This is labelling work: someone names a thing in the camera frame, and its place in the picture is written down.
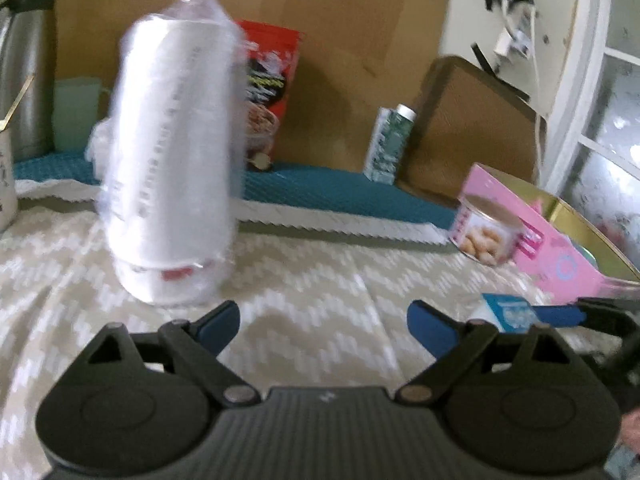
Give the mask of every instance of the red snack bag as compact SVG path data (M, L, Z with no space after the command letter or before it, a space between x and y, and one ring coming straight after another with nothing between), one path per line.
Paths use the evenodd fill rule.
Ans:
M267 23L242 21L249 57L247 160L260 170L271 165L271 149L300 57L301 35Z

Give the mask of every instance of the plastic wrap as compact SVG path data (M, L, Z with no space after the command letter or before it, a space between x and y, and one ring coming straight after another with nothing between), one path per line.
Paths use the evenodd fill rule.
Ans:
M84 160L94 164L96 180L103 181L106 176L112 141L113 121L111 118L107 117L95 123L84 150Z
M244 36L217 0L179 0L136 22L122 51L100 201L116 273L147 303L203 300L232 263Z

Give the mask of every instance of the white cable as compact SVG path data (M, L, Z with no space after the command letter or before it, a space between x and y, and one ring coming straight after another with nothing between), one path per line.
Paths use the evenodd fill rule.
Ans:
M540 183L542 174L542 143L540 142L540 128L542 127L542 117L538 109L540 108L540 70L538 69L538 58L536 57L536 6L531 4L531 60L533 62L533 72L536 78L536 125L534 136L536 140L536 167L533 170L533 179Z
M518 41L518 38L516 37L516 31L513 28L513 25L511 25L511 22L509 21L509 1L508 0L502 0L502 19L504 21L504 28L507 29L507 32L509 33L509 35L515 41Z

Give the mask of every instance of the stainless steel thermos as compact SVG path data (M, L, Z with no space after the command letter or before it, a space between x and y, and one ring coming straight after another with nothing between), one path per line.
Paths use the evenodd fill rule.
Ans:
M53 150L53 85L56 72L56 0L6 0L0 4L0 117L25 80L33 83L12 119L14 161Z
M0 233L14 221L15 216L18 214L14 162L11 155L11 130L7 129L7 126L18 109L20 101L29 91L33 79L33 74L31 74L23 83L20 93L15 97L4 119L0 120Z

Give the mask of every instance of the cookies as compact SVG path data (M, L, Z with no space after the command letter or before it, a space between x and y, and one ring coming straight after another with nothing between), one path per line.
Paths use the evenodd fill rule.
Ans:
M460 251L478 262L496 266L507 261L523 225L502 206L475 196L464 197L450 239Z

